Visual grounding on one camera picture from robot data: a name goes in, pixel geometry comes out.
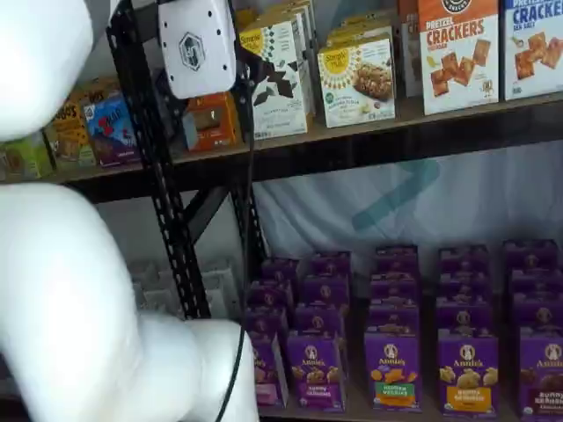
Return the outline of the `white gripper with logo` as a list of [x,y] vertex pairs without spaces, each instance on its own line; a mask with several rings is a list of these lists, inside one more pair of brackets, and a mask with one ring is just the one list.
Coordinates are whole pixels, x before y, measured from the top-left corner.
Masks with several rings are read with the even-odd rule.
[[[254,143],[252,95],[265,75],[262,58],[236,45],[225,0],[177,0],[158,5],[159,34],[168,84],[178,99],[229,91],[236,81],[238,117],[245,143]],[[197,145],[190,112],[182,115],[185,144]]]

